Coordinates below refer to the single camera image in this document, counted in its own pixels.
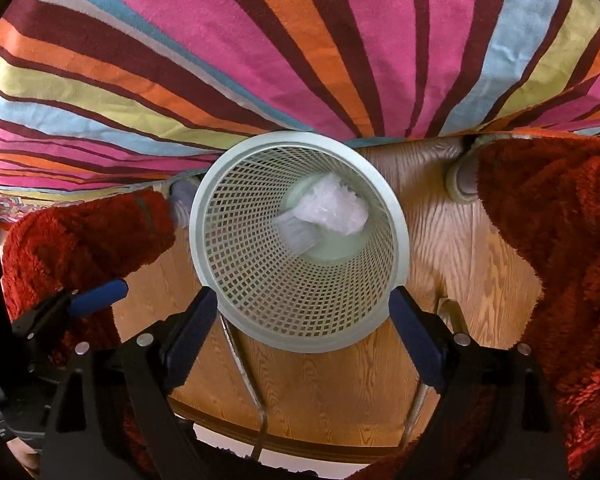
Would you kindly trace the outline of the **person left hand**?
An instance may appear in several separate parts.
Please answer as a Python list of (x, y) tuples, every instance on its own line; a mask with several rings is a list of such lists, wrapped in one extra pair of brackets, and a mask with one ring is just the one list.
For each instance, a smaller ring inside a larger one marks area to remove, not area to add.
[(41, 455), (38, 454), (30, 445), (20, 440), (13, 438), (7, 442), (7, 447), (18, 463), (33, 477), (38, 478), (40, 475)]

